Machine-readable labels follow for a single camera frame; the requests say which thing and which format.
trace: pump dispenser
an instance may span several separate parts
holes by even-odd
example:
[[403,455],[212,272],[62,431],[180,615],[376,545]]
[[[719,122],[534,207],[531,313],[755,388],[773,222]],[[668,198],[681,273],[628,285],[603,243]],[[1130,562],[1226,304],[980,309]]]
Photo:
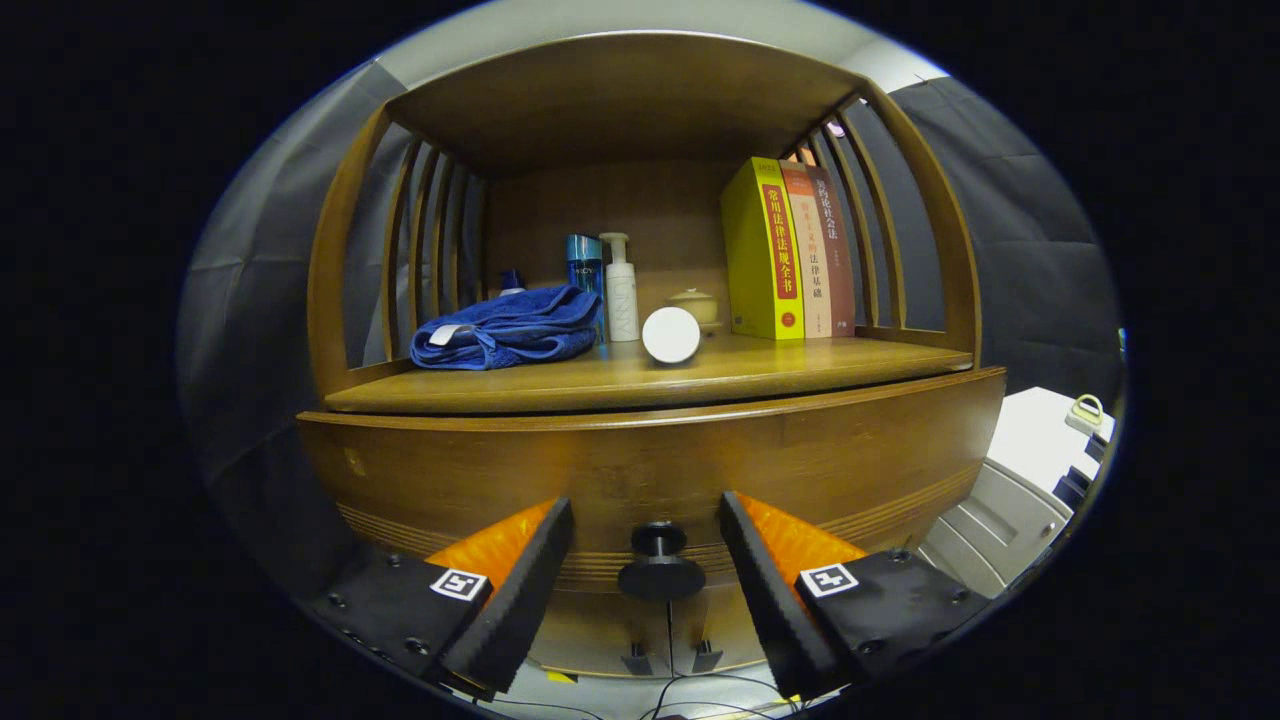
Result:
[[627,263],[626,233],[602,232],[600,240],[609,243],[613,261],[604,266],[605,306],[609,311],[609,341],[640,340],[640,313],[636,307],[636,266]]

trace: ceiling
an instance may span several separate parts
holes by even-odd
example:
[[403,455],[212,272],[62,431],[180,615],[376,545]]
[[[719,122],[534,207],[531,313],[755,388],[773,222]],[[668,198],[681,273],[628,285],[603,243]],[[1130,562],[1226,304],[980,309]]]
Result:
[[406,87],[415,87],[520,47],[628,29],[754,40],[860,72],[886,91],[946,74],[872,29],[796,0],[494,0],[406,37],[376,61]]

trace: shelf board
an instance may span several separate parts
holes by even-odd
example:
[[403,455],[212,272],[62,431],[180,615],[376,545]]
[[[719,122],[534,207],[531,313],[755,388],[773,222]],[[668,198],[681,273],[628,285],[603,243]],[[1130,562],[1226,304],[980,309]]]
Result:
[[367,414],[550,413],[671,407],[823,392],[966,370],[973,355],[870,338],[704,338],[686,364],[663,366],[640,342],[608,343],[562,363],[502,370],[413,369],[325,397]]
[[746,40],[609,32],[452,70],[387,110],[494,179],[572,164],[777,158],[865,82]]

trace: yellow book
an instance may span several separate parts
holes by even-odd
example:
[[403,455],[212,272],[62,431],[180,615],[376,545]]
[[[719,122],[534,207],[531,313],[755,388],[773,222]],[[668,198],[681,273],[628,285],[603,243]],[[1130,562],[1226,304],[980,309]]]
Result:
[[777,160],[751,158],[742,165],[721,192],[721,222],[732,332],[803,338],[796,232]]

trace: blue towel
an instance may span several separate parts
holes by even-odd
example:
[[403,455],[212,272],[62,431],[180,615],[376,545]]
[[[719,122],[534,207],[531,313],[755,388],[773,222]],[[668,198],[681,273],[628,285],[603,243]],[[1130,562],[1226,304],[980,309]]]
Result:
[[[599,309],[599,295],[571,284],[497,297],[419,328],[410,357],[422,368],[451,370],[568,360],[595,345]],[[431,345],[442,325],[463,327],[445,345]]]

